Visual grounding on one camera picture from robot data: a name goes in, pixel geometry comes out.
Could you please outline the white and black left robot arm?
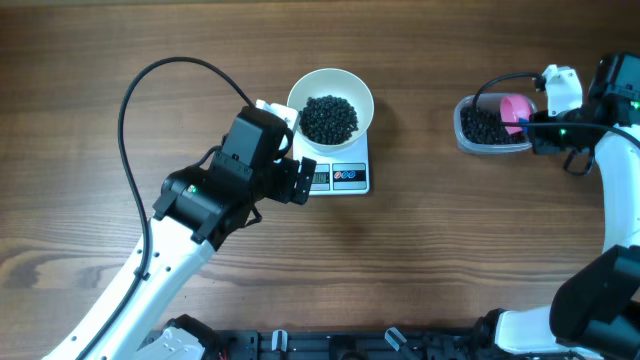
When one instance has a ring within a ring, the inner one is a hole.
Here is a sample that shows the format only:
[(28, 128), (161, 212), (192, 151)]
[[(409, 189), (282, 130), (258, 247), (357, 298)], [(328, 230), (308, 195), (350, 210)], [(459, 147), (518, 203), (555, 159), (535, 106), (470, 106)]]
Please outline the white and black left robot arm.
[(51, 359), (215, 359), (218, 335), (182, 315), (145, 339), (184, 284), (234, 231), (258, 223), (258, 201), (306, 203), (315, 161), (287, 157), (299, 113), (258, 101), (245, 107), (208, 169), (169, 175), (153, 217), (123, 268)]

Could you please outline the pink scoop with blue handle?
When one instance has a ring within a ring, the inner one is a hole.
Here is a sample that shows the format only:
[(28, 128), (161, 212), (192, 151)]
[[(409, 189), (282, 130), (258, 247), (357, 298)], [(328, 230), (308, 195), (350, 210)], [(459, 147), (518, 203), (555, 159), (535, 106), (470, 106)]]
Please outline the pink scoop with blue handle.
[(527, 130), (516, 124), (527, 122), (532, 113), (530, 101), (523, 95), (507, 95), (500, 101), (501, 122), (509, 135), (526, 135)]

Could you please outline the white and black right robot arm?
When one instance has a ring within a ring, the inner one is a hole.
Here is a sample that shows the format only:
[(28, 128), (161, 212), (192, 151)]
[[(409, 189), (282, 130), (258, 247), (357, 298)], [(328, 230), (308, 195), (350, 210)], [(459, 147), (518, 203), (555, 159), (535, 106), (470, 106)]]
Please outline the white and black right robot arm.
[(547, 108), (502, 100), (499, 127), (526, 132), (536, 155), (586, 153), (601, 175), (604, 244), (550, 305), (496, 309), (468, 337), (471, 359), (636, 359), (639, 356), (639, 57), (604, 55), (587, 90), (570, 67), (531, 74)]

